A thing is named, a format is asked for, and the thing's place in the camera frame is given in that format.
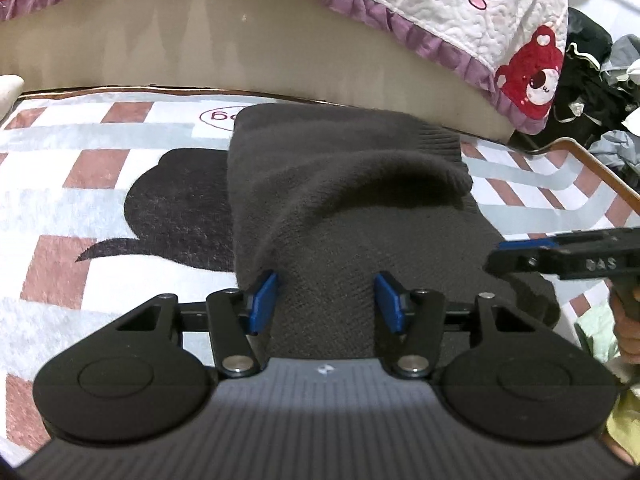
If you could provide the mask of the person's right hand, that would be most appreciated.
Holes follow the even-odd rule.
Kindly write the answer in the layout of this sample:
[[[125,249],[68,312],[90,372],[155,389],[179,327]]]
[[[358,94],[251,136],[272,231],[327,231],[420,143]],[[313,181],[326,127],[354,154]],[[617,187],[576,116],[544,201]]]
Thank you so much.
[[[640,325],[638,321],[626,315],[623,301],[620,300],[615,287],[611,288],[610,306],[614,316],[614,335],[620,356],[627,364],[638,364]]]

